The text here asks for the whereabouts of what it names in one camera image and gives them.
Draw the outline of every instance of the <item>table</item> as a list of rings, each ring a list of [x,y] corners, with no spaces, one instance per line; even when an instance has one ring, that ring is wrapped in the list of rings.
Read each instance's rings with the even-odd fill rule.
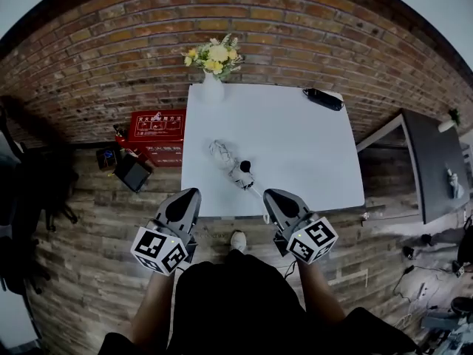
[[[469,201],[469,185],[457,131],[452,127],[440,133],[439,123],[434,118],[402,109],[399,116],[356,146],[360,152],[399,126],[403,128],[424,223],[453,212]],[[465,189],[460,199],[452,198],[446,167],[458,175],[458,182]]]
[[[225,84],[218,105],[204,104],[201,93],[201,84],[189,89],[181,182],[182,189],[201,191],[201,217],[262,214],[261,199],[238,189],[215,166],[208,145],[216,139],[234,157],[251,162],[263,190],[287,190],[314,211],[364,204],[345,108],[334,112],[292,87]]]

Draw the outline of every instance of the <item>person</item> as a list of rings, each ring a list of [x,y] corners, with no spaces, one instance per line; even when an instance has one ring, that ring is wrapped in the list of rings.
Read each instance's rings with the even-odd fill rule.
[[[272,266],[245,255],[236,231],[224,264],[180,276],[168,345],[174,275],[154,273],[128,338],[107,334],[99,355],[396,354],[418,351],[401,331],[363,308],[348,316],[316,263],[298,262],[306,309]]]

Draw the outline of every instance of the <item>white vase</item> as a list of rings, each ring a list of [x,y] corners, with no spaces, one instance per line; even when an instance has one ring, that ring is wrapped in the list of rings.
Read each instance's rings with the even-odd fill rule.
[[[446,130],[450,129],[454,125],[455,125],[455,121],[453,120],[444,121],[438,126],[438,131],[441,133],[445,132]]]
[[[204,71],[205,79],[203,86],[203,103],[219,104],[223,101],[225,91],[220,79],[216,79],[214,74]]]

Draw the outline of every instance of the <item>black tabletop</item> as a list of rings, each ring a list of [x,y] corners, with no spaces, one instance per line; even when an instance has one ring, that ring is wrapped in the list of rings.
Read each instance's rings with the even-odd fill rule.
[[[420,113],[403,109],[418,171],[424,223],[429,223],[469,201],[466,168],[458,140],[457,130],[452,127],[438,131],[439,121]],[[465,192],[461,199],[452,198],[447,168],[458,175]]]

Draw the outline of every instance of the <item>brick wall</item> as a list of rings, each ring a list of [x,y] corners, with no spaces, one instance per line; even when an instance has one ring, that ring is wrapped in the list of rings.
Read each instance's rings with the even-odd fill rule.
[[[399,0],[83,0],[1,48],[0,94],[67,141],[112,141],[131,112],[184,107],[203,74],[180,53],[232,32],[245,64],[228,82],[340,92],[357,140],[401,107],[439,119],[457,107],[464,131],[471,70],[424,28],[433,30]],[[20,38],[13,29],[7,38]]]

